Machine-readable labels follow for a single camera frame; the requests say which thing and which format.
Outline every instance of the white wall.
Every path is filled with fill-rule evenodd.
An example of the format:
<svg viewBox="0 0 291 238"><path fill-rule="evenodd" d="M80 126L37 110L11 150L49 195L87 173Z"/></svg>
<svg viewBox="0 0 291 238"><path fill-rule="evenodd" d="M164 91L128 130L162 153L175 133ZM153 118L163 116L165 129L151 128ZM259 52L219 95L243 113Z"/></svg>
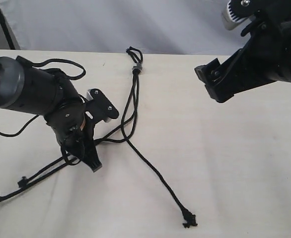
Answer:
<svg viewBox="0 0 291 238"><path fill-rule="evenodd" d="M230 55L243 46L228 0L0 0L23 50Z"/></svg>

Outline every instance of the white tabletop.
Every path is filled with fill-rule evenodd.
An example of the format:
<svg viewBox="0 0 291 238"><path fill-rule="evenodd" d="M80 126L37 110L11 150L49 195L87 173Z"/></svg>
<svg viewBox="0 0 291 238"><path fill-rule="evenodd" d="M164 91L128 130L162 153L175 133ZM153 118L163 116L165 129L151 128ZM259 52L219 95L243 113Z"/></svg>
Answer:
<svg viewBox="0 0 291 238"><path fill-rule="evenodd" d="M128 55L0 51L17 55L81 63L87 76L74 82L77 90L99 88L122 113L134 65ZM170 194L127 144L103 144L98 172L85 164L66 167L0 204L0 238L291 237L291 84L277 82L218 104L194 73L212 59L145 55L131 140L197 215L197 227L183 228ZM31 117L0 109L0 130L14 133ZM98 124L96 138L118 123ZM0 136L0 195L58 157L42 118L17 138Z"/></svg>

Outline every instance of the white table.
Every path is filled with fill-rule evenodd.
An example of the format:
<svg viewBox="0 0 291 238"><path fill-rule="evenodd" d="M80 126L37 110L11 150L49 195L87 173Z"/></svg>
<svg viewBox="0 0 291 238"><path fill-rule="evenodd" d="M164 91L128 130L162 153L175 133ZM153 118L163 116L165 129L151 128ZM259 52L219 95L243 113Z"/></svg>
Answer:
<svg viewBox="0 0 291 238"><path fill-rule="evenodd" d="M17 55L81 63L87 76L74 83L78 91L99 88L122 113L134 65L128 55L0 51ZM132 138L197 215L198 227L183 228L170 194L127 144L103 144L98 172L85 164L66 167L0 204L0 238L291 237L291 84L267 85L218 104L194 73L212 59L145 55ZM0 110L0 130L16 132L29 118ZM96 137L118 123L100 123ZM17 138L0 137L0 194L59 156L43 119Z"/></svg>

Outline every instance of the white backdrop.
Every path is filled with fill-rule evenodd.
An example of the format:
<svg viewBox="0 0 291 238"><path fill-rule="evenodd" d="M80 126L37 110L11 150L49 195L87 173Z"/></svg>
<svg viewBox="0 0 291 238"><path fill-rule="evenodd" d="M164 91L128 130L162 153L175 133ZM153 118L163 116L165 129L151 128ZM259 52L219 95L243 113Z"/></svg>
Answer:
<svg viewBox="0 0 291 238"><path fill-rule="evenodd" d="M226 31L228 0L0 0L23 50L231 55L244 45Z"/></svg>

